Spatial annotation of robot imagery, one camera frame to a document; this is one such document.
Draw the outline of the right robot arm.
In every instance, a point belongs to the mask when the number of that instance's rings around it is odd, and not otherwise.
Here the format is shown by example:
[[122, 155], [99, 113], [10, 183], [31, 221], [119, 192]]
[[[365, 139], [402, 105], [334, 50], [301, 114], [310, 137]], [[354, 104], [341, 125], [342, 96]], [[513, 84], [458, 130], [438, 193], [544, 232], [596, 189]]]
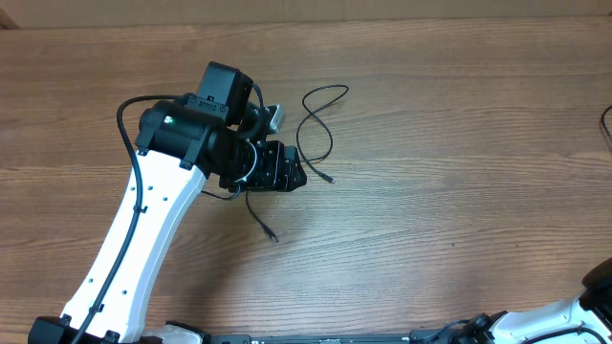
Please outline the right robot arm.
[[453, 343], [607, 343], [611, 342], [611, 261], [582, 278], [573, 298], [525, 312], [482, 315], [455, 334]]

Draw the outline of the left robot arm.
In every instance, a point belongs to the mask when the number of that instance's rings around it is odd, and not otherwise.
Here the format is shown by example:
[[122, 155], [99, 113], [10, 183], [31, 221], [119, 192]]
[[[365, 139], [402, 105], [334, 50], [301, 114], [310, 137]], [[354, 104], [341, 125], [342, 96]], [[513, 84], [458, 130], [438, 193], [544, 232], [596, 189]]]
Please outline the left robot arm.
[[231, 196], [290, 192], [307, 182], [295, 147], [273, 138], [281, 108], [251, 103], [260, 88], [239, 70], [208, 64], [196, 92], [148, 98], [120, 208], [98, 256], [59, 316], [36, 318], [32, 343], [206, 343], [169, 321], [145, 326], [151, 291], [187, 210], [216, 175]]

